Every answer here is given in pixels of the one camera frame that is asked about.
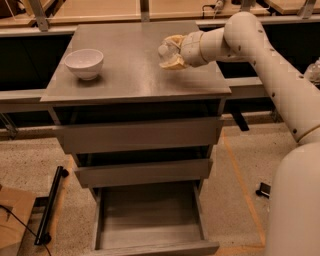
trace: countertop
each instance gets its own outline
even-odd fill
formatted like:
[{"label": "countertop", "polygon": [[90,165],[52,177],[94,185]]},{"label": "countertop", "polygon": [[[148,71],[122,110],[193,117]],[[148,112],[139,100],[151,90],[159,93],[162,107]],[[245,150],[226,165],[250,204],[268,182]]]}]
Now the countertop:
[{"label": "countertop", "polygon": [[[180,71],[159,66],[158,46],[174,34],[197,31],[195,22],[79,25],[42,102],[114,103],[210,99],[231,94],[218,65]],[[83,48],[100,50],[104,64],[91,81],[76,78],[64,58]]]}]

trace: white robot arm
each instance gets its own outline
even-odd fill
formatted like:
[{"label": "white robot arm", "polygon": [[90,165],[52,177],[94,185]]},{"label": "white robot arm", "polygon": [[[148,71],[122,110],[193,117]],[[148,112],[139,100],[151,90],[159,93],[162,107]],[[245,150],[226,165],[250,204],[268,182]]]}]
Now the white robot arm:
[{"label": "white robot arm", "polygon": [[274,177],[265,256],[319,256],[320,91],[273,48],[249,12],[233,15],[221,29],[166,38],[159,55],[165,69],[215,60],[251,64],[302,145],[285,157]]}]

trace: white bowl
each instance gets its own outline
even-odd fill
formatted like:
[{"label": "white bowl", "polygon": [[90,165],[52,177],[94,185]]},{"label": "white bowl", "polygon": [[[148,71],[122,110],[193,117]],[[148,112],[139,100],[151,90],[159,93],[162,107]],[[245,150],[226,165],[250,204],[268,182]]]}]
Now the white bowl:
[{"label": "white bowl", "polygon": [[94,49],[82,49],[70,53],[64,60],[68,69],[83,80],[96,78],[103,65],[103,53]]}]

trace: cabinet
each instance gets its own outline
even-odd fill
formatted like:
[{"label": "cabinet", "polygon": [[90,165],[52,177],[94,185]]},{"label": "cabinet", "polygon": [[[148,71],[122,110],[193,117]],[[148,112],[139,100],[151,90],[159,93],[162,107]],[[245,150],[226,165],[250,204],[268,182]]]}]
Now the cabinet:
[{"label": "cabinet", "polygon": [[41,102],[53,106],[55,133],[96,203],[97,253],[207,255],[199,190],[230,89],[216,63],[166,71],[163,38],[198,30],[193,22],[80,25],[65,55],[104,53],[98,78],[81,81],[63,59]]}]

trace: terrazzo floor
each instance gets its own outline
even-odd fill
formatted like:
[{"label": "terrazzo floor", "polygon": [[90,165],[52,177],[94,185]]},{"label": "terrazzo floor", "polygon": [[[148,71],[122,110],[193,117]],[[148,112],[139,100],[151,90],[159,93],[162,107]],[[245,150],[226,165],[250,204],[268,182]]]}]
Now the terrazzo floor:
[{"label": "terrazzo floor", "polygon": [[[241,132],[226,122],[214,147],[214,165],[200,193],[206,228],[212,241],[219,241],[215,255],[262,256],[266,238],[269,201],[255,194],[260,182],[272,185],[281,159],[296,147],[284,123],[246,117],[250,130]],[[91,250],[95,202],[82,189],[72,172],[73,161],[65,155],[51,127],[20,129],[14,140],[0,130],[0,184],[47,196],[57,166],[70,175],[61,181],[50,223],[52,255],[95,255]],[[28,223],[36,232],[41,214]],[[34,246],[26,233],[18,255],[48,255]]]}]

